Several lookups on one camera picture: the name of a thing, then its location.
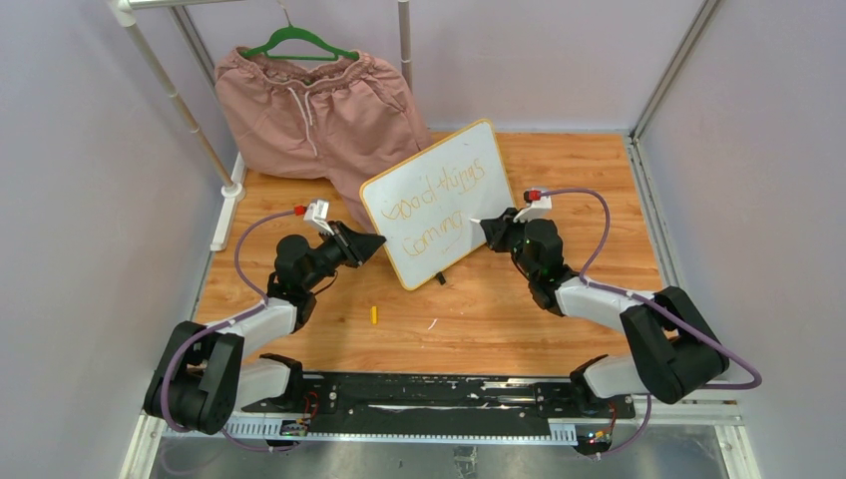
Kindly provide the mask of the yellow-framed whiteboard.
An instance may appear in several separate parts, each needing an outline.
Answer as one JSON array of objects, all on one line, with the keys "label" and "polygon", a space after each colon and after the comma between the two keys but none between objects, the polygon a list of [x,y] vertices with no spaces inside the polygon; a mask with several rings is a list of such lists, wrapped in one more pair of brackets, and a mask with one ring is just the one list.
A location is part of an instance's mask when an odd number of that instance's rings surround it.
[{"label": "yellow-framed whiteboard", "polygon": [[468,218],[514,205],[494,125],[479,120],[366,181],[359,196],[402,287],[414,290],[485,243]]}]

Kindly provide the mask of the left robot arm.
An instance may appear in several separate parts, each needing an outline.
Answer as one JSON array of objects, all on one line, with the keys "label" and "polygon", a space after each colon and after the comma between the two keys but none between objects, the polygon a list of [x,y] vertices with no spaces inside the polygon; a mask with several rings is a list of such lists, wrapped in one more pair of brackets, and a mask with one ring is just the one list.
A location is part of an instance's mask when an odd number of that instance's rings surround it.
[{"label": "left robot arm", "polygon": [[145,394],[143,410],[178,432],[215,435],[231,415],[267,401],[282,412],[307,399],[301,362],[279,354],[248,357],[267,343],[301,330],[317,304],[317,286],[340,267],[358,268],[386,243],[331,222],[317,246],[300,235],[276,245],[265,297],[221,321],[179,323],[173,330]]}]

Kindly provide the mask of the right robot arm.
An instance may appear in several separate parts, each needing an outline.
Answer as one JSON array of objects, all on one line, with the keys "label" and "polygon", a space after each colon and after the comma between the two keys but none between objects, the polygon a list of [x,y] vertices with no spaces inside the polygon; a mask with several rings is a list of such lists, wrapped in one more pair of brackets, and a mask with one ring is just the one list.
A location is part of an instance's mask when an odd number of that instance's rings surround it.
[{"label": "right robot arm", "polygon": [[595,416],[611,397],[629,394],[674,404],[728,369],[727,355],[716,350],[718,340],[683,289],[616,291],[587,282],[565,264],[553,221],[519,222],[517,213],[508,208],[479,222],[487,247],[510,256],[539,308],[618,330],[630,349],[622,356],[601,355],[571,372],[576,412]]}]

